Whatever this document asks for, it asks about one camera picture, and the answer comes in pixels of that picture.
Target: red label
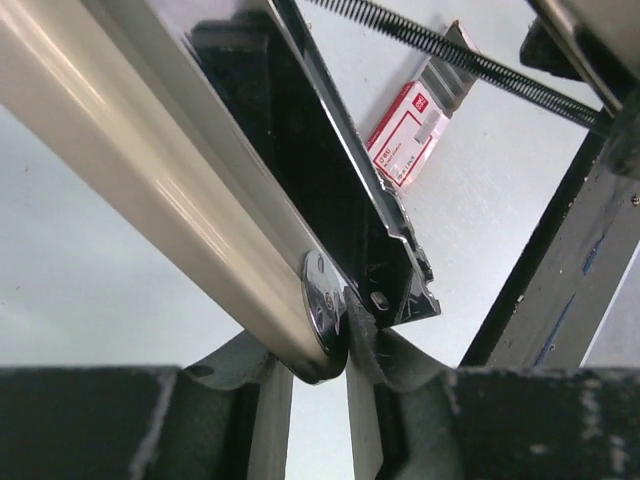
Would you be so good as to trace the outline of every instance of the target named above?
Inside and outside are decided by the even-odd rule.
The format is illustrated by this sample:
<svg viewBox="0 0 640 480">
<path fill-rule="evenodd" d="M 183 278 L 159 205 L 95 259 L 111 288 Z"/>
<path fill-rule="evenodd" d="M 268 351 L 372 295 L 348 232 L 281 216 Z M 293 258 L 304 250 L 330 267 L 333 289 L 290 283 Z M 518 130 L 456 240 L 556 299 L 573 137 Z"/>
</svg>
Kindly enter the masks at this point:
<svg viewBox="0 0 640 480">
<path fill-rule="evenodd" d="M 424 95 L 422 95 L 421 93 L 416 95 L 416 98 L 413 99 L 412 103 L 420 113 L 424 112 L 424 109 L 427 108 L 427 105 L 429 105 L 429 101 L 424 98 Z"/>
</svg>

